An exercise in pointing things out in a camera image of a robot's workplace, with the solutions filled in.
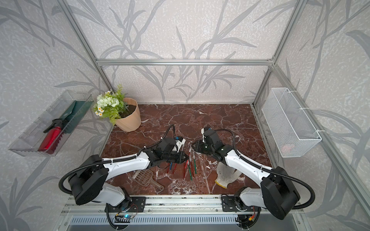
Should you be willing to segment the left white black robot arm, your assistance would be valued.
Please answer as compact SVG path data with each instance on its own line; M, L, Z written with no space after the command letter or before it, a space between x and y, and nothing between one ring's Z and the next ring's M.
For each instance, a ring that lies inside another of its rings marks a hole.
M77 205L89 202L105 203L119 209L127 209L132 200L125 189L107 183L116 176L159 166L162 162L182 164L189 156L183 151L186 140L183 137L162 138L156 144L141 149L137 154L101 158L89 157L80 167L64 175L59 189L73 195Z

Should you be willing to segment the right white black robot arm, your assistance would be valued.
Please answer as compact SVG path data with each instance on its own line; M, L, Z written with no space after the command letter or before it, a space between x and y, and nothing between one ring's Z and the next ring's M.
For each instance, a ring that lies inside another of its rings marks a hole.
M268 167L250 159L239 152L235 140L231 145L224 144L218 132L205 127L202 138L192 143L192 149L240 171L259 186L245 187L235 194L241 210L252 206L265 208L283 220L291 210L304 209L315 202L316 194L309 184L288 175L281 167Z

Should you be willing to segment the green carving knife right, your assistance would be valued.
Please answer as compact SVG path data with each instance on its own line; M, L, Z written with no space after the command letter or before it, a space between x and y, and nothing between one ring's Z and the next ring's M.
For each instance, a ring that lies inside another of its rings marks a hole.
M195 152L193 153L193 167L194 167L194 174L197 174L197 166L196 166Z

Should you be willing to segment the green carving knife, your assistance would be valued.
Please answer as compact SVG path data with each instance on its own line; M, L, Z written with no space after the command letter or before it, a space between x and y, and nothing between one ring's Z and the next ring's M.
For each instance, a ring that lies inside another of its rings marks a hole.
M189 159L187 160L187 170L189 172L190 180L193 181L192 170L191 170L191 162L190 162Z
M194 174L197 174L197 166L196 166L195 152L193 153L193 167L194 167Z

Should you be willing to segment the green carving knife left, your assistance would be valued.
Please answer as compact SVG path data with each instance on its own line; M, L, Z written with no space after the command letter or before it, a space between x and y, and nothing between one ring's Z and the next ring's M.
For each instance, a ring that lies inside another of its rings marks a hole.
M190 180L193 181L192 170L191 170L191 162L190 162L189 159L187 160L187 170L189 172Z

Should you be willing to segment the brown plastic scoop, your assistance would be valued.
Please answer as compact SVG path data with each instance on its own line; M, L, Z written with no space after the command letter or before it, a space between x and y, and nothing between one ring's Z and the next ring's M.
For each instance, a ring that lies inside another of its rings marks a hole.
M133 175L133 179L141 186L153 185L157 187L160 191L164 190L164 186L153 179L153 172L150 169L136 171Z

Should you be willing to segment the white work glove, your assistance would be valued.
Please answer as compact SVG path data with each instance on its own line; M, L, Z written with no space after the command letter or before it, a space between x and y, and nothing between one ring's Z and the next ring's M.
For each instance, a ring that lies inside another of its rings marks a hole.
M235 168L227 166L221 162L218 163L216 173L217 178L215 180L215 183L225 189L228 187L229 184L236 181L242 174L239 170L236 170Z

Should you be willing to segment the terracotta flower pot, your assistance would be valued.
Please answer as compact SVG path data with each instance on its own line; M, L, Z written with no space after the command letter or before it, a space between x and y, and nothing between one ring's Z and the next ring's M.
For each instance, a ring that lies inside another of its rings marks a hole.
M115 125L119 127L124 132L131 132L137 130L141 125L141 116L138 103L135 99L124 98L123 101L127 103L128 107L135 107L135 110L132 111L127 117L117 119Z

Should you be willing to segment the artificial white flower plant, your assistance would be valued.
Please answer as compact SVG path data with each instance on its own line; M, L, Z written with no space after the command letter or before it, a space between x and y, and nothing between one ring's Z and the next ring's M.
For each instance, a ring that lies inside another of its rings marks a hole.
M128 104L124 102L125 94L122 90L123 86L119 84L114 93L109 90L105 94L98 95L93 113L98 117L108 118L112 125L115 125L118 119L128 116L130 112Z

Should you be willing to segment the small circuit board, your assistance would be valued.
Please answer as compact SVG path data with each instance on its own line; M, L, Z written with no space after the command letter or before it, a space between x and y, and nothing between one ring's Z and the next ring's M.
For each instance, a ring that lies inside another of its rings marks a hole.
M114 216L114 220L116 223L130 223L135 217L137 216L137 214L116 214Z

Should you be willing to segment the green garden trowel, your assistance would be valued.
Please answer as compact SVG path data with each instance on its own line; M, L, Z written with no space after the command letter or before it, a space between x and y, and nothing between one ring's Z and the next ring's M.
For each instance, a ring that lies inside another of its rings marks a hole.
M92 104L93 101L73 101L60 117L63 133L72 133Z

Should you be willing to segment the red spray bottle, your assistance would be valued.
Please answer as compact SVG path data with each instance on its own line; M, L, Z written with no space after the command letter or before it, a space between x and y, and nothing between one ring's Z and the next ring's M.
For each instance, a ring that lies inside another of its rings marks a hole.
M49 155L54 154L64 134L63 130L67 124L68 120L66 119L54 119L52 121L51 126L49 126L44 131L44 133L46 133L46 136L44 140L41 142L38 151L47 153Z

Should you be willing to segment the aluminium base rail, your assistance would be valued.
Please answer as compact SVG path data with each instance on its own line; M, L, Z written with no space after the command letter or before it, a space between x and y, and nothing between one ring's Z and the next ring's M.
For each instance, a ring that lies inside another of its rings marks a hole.
M229 208L221 195L147 195L144 202L130 206L129 212L137 215L224 214ZM60 215L105 215L105 203L89 202L78 206L70 197Z

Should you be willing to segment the clear plastic wall tray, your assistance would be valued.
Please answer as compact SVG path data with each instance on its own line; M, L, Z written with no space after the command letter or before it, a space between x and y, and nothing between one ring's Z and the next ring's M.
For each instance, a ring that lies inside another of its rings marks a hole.
M10 145L9 150L23 157L56 156L72 133L63 134L56 151L52 155L39 152L38 148L46 136L44 131L51 126L54 119L60 119L61 115L73 101L93 101L93 98L90 93L72 92L70 90L64 91L63 94L61 94L57 100Z

